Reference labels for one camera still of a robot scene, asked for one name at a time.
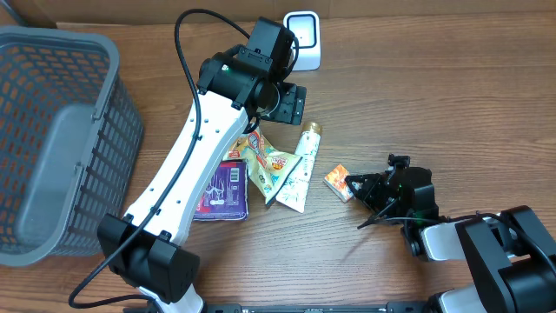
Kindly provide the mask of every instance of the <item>gray plastic basket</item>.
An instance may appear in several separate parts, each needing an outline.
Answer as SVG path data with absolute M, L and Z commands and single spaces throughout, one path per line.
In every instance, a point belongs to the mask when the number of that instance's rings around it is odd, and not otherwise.
M 0 28 L 0 264 L 100 251 L 143 133 L 118 66 L 100 35 Z

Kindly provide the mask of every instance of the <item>wooden table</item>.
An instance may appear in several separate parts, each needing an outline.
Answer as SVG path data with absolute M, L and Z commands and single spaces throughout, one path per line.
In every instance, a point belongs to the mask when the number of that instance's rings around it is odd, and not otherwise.
M 127 207 L 162 164 L 191 95 L 173 25 L 83 31 L 114 40 L 122 79 L 144 117 Z M 322 183 L 338 163 L 355 173 L 382 171 L 390 152 L 433 171 L 441 214 L 528 204 L 556 236 L 555 37 L 553 12 L 321 21 L 321 68 L 289 78 L 308 88 L 303 120 L 324 129 L 306 212 L 278 203 L 266 209 L 251 185 L 247 222 L 195 223 L 185 249 L 202 259 L 198 293 L 210 303 L 366 304 L 425 299 L 470 283 L 465 263 L 410 257 L 398 227 L 357 230 L 369 212 Z M 182 27 L 193 73 L 236 43 L 244 38 L 222 23 Z M 261 128 L 275 147 L 294 151 L 301 127 Z M 0 311 L 72 311 L 68 294 L 100 260 L 49 257 L 0 268 Z M 105 270 L 80 300 L 131 292 Z

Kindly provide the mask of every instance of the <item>yellow snack wrapper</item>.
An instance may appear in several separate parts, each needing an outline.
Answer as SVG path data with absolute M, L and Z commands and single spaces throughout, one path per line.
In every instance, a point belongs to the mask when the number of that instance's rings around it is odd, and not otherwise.
M 253 132 L 241 135 L 230 146 L 222 161 L 230 160 L 247 162 L 249 178 L 262 192 L 265 204 L 269 206 L 288 175 L 300 162 L 301 156 L 276 150 L 257 127 Z

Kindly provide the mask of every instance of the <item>white tube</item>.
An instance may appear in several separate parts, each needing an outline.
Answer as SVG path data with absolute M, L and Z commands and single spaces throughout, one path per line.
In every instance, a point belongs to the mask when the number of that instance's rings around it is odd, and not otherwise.
M 297 149 L 295 149 L 295 154 L 303 158 L 289 174 L 288 180 L 276 195 L 278 202 L 300 213 L 305 210 L 305 200 L 307 199 L 309 181 L 313 173 L 316 152 L 319 150 L 321 133 L 322 127 L 318 123 L 305 123 L 303 125 L 301 138 L 297 144 Z

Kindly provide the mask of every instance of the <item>purple snack package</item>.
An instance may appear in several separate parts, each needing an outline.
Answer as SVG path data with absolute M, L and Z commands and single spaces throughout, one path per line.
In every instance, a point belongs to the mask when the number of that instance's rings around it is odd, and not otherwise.
M 248 216 L 247 164 L 222 162 L 193 215 L 194 221 L 243 221 Z

